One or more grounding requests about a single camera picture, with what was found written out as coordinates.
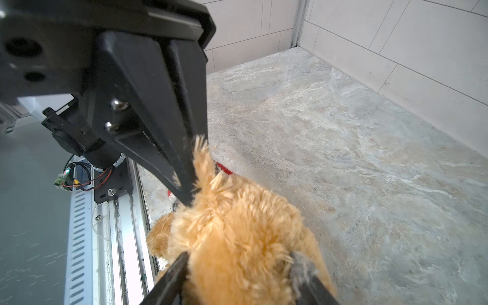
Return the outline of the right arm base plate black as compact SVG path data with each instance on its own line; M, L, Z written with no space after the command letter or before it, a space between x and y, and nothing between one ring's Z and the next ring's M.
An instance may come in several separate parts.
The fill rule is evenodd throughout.
M111 172L104 174L97 182L97 184L99 183L102 185L94 189L94 202L96 204L130 194L133 191L133 184L128 160L124 160L119 167L115 167Z

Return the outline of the right aluminium corner post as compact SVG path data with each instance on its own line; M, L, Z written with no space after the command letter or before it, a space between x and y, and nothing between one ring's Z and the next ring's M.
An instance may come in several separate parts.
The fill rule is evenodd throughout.
M294 26L292 29L292 41L291 48L295 48L299 45L301 38L302 28L306 19L306 13L308 9L309 0L299 0L297 5L296 17L294 20Z

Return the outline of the right green circuit board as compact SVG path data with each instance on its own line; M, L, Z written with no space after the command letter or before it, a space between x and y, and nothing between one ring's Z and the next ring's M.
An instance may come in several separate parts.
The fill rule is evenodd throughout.
M54 186L60 189L65 189L67 191L72 190L72 185L74 182L72 167L67 167L61 174L58 174Z

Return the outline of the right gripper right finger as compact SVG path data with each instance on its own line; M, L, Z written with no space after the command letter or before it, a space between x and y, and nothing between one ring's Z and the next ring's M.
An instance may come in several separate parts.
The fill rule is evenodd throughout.
M339 305L318 278L318 269L301 252L292 252L289 277L296 296L296 305Z

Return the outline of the red white striped knit sweater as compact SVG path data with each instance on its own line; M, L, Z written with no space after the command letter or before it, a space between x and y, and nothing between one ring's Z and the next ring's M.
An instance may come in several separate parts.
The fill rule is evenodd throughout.
M231 170L229 170L228 168L226 168L220 162L216 162L216 167L217 167L218 170L224 172L227 175L233 175L234 174ZM167 191L167 196L169 198L175 198L175 196L172 194L172 192L170 190Z

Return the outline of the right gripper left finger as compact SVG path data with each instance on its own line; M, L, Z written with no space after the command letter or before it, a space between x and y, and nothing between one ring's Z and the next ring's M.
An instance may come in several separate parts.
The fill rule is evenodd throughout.
M96 136L187 206L195 192L194 143L208 134L206 63L193 40L106 31L96 39L80 99Z

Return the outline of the brown plush teddy bear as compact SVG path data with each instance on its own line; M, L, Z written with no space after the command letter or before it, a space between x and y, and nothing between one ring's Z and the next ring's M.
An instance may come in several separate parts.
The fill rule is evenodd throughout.
M325 288L337 294L301 212L286 198L217 168L207 140L195 139L196 194L151 228L151 255L175 263L189 254L184 304L294 304L292 253L306 256Z

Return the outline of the aluminium mounting rail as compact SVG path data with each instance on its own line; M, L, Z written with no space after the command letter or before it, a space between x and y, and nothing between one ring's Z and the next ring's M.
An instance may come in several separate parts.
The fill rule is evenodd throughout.
M132 191L92 205L94 304L141 304L155 286L158 264L149 254L149 220L137 165L128 161Z

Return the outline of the white ventilation grille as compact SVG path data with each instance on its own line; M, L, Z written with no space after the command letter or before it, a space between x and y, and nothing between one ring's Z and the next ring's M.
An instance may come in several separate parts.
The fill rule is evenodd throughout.
M67 240L65 304L93 302L91 211L91 194L73 191Z

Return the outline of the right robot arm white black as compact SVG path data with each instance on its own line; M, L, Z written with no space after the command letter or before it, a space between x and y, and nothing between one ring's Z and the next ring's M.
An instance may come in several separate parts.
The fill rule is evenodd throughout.
M207 58L198 42L99 35L85 92L43 124L108 174L121 155L180 201L147 236L166 259L144 304L336 304L336 288L300 211L213 159Z

